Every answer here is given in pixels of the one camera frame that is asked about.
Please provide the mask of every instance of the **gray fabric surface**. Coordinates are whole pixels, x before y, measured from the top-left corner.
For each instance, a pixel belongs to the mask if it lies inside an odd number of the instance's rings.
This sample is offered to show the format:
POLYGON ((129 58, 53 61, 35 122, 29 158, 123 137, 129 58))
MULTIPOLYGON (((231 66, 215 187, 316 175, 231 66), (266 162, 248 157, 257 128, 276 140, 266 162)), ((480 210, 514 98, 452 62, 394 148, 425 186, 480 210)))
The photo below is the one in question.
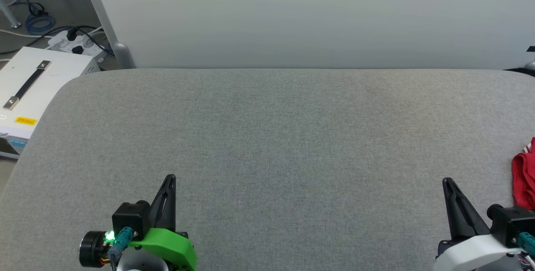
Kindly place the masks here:
POLYGON ((200 271, 430 270, 449 237, 443 177, 482 215, 512 203, 533 87, 519 73, 429 69, 75 79, 0 200, 0 269, 82 269, 84 234, 174 173, 177 229, 200 271))

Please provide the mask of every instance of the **cable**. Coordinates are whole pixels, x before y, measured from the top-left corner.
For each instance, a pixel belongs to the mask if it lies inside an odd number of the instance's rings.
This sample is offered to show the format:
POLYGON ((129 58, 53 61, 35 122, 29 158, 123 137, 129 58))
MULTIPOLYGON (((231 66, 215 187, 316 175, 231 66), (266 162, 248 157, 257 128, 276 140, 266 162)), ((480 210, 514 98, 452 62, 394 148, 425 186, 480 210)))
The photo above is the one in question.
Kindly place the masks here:
MULTIPOLYGON (((55 29, 52 29, 51 31, 48 31, 48 32, 44 33, 41 37, 36 38, 34 41, 26 44, 25 46, 32 46, 33 44, 36 44, 39 40, 43 39, 44 37, 46 37, 48 35, 51 35, 51 34, 55 33, 56 31, 60 31, 60 30, 63 30, 63 29, 71 29, 71 28, 73 28, 73 27, 72 26, 60 26, 60 27, 57 27, 55 29)), ((0 54, 13 54, 14 52, 17 52, 19 50, 20 50, 20 48, 15 49, 15 50, 11 50, 11 51, 0 52, 0 54)))
POLYGON ((94 29, 93 31, 88 32, 88 34, 89 34, 89 35, 95 35, 95 34, 97 34, 97 33, 103 33, 104 31, 99 31, 99 30, 101 30, 101 29, 102 29, 102 27, 100 26, 100 27, 94 29))
POLYGON ((28 11, 30 12, 30 14, 32 14, 32 16, 39 17, 42 15, 48 15, 48 13, 44 10, 44 6, 42 4, 33 3, 33 2, 30 2, 30 0, 26 0, 26 1, 28 2, 28 11))
POLYGON ((43 32, 48 31, 48 29, 52 29, 56 25, 56 20, 54 17, 48 15, 48 13, 41 15, 41 16, 33 16, 30 15, 28 18, 26 18, 25 21, 25 27, 28 33, 35 36, 41 36, 43 32))
POLYGON ((527 259, 525 258, 527 255, 528 254, 525 252, 520 252, 520 254, 518 254, 518 260, 520 261, 520 266, 522 267, 522 271, 532 271, 530 262, 527 261, 527 259))
POLYGON ((112 52, 112 51, 109 51, 107 50, 104 46, 101 46, 100 44, 98 44, 95 39, 93 39, 88 33, 86 33, 85 31, 82 31, 81 29, 79 29, 80 26, 76 27, 79 31, 81 31, 82 33, 84 33, 84 35, 86 35, 94 44, 97 44, 98 47, 100 47, 101 50, 107 52, 108 54, 111 54, 113 57, 115 57, 115 54, 112 52))
POLYGON ((528 254, 527 256, 524 257, 527 261, 529 261, 530 263, 530 266, 531 266, 531 269, 535 270, 535 262, 533 261, 533 259, 531 258, 531 256, 528 254))
POLYGON ((0 32, 2 33, 10 33, 11 35, 19 36, 19 37, 27 37, 27 38, 39 38, 41 36, 35 36, 35 35, 23 35, 21 33, 14 33, 13 31, 6 31, 4 29, 0 29, 0 32))
POLYGON ((111 271, 117 271, 117 266, 115 265, 115 254, 110 255, 110 265, 111 271))
MULTIPOLYGON (((60 27, 56 27, 55 29, 52 29, 51 31, 48 31, 46 33, 44 33, 42 36, 40 37, 36 37, 36 39, 28 44, 26 44, 25 46, 32 46, 33 44, 36 44, 39 40, 43 39, 43 38, 46 38, 46 36, 49 36, 49 35, 52 35, 53 33, 56 33, 57 31, 62 31, 63 29, 73 29, 73 28, 76 28, 78 31, 81 31, 82 33, 85 33, 87 34, 85 31, 82 31, 80 28, 90 28, 90 29, 96 29, 95 27, 92 27, 92 26, 87 26, 87 25, 80 25, 80 26, 77 26, 77 27, 72 27, 72 26, 60 26, 60 27)), ((13 54, 14 52, 17 52, 19 51, 20 48, 18 49, 15 49, 15 50, 11 50, 11 51, 5 51, 5 52, 0 52, 0 54, 13 54)))

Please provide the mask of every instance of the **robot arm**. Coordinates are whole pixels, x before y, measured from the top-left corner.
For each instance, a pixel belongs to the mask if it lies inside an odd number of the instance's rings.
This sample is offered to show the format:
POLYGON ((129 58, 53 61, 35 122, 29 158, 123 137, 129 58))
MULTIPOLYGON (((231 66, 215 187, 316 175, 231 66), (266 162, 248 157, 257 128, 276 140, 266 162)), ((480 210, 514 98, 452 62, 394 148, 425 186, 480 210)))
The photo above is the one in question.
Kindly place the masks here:
POLYGON ((489 229, 453 179, 445 178, 443 189, 451 240, 439 244, 433 271, 471 271, 505 255, 535 254, 534 214, 494 204, 487 210, 489 229))
POLYGON ((175 232, 175 220, 176 176, 169 174, 151 205, 125 202, 112 216, 113 231, 89 231, 80 244, 80 263, 110 263, 118 271, 195 271, 197 255, 188 234, 175 232))

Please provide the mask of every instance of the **black cable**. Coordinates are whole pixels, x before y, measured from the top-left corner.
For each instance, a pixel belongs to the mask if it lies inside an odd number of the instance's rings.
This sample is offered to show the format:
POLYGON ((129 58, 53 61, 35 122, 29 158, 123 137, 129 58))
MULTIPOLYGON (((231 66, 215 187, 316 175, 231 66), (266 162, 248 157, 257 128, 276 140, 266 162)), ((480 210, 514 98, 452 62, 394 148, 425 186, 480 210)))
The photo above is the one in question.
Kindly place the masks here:
MULTIPOLYGON (((60 26, 60 27, 56 27, 54 29, 51 29, 50 31, 44 33, 41 37, 39 38, 36 38, 34 41, 26 44, 25 46, 32 46, 34 44, 36 44, 39 40, 42 40, 44 37, 48 36, 48 35, 51 35, 53 33, 55 33, 56 31, 59 31, 59 30, 62 30, 62 29, 66 29, 66 28, 73 28, 72 26, 60 26)), ((15 50, 11 50, 11 51, 5 51, 5 52, 0 52, 0 54, 13 54, 14 52, 17 52, 19 51, 20 48, 18 49, 15 49, 15 50)))
POLYGON ((112 52, 112 51, 109 51, 107 50, 104 46, 101 46, 100 44, 98 44, 95 39, 93 39, 88 33, 86 33, 85 31, 82 31, 81 29, 79 29, 81 26, 77 26, 75 27, 76 29, 78 29, 79 31, 81 31, 82 33, 84 33, 84 35, 88 36, 89 39, 94 43, 94 44, 97 44, 98 47, 100 47, 101 50, 107 52, 108 54, 112 55, 113 57, 115 57, 115 54, 112 52))
MULTIPOLYGON (((91 40, 92 42, 94 42, 95 44, 97 44, 98 47, 100 47, 100 48, 101 48, 102 50, 104 50, 105 52, 111 54, 113 57, 115 57, 115 54, 113 54, 113 52, 110 52, 110 51, 107 50, 106 48, 103 48, 103 46, 101 46, 100 44, 98 44, 98 43, 95 41, 95 39, 93 39, 91 36, 89 36, 88 33, 86 33, 85 31, 82 31, 82 30, 80 29, 80 28, 82 28, 82 27, 83 27, 83 28, 96 29, 95 27, 88 26, 88 25, 80 25, 80 26, 76 26, 76 27, 73 27, 73 26, 60 26, 60 27, 56 27, 56 28, 54 28, 54 29, 51 29, 50 31, 44 33, 41 37, 36 38, 34 41, 32 41, 32 42, 26 44, 25 46, 26 46, 26 47, 27 47, 27 46, 32 46, 33 44, 36 44, 39 40, 42 40, 44 37, 49 36, 49 35, 55 33, 56 31, 61 31, 61 30, 63 30, 63 29, 73 29, 73 28, 74 28, 74 29, 77 29, 77 31, 81 31, 82 33, 86 34, 86 35, 90 38, 90 40, 91 40)), ((0 54, 13 54, 14 52, 17 52, 17 51, 19 51, 19 50, 21 50, 21 48, 18 48, 18 49, 15 49, 15 50, 10 50, 10 51, 5 51, 5 52, 0 52, 0 54)))
POLYGON ((115 265, 115 254, 110 255, 110 265, 111 271, 117 271, 117 266, 115 265))
POLYGON ((33 2, 30 2, 30 0, 26 0, 26 1, 28 2, 28 10, 30 14, 32 14, 32 16, 39 17, 42 15, 48 15, 48 12, 44 10, 44 6, 42 4, 33 3, 33 2))

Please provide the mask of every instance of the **metal table leg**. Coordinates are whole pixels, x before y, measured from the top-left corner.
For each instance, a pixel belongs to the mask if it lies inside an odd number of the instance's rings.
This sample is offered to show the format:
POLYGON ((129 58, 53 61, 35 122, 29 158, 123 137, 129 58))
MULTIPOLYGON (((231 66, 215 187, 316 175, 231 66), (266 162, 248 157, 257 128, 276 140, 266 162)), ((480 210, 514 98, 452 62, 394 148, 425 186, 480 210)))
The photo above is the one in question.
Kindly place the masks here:
POLYGON ((4 2, 4 0, 0 0, 0 10, 2 10, 5 16, 8 18, 12 28, 19 28, 21 26, 21 23, 15 19, 15 16, 13 16, 13 13, 9 10, 8 5, 4 2))

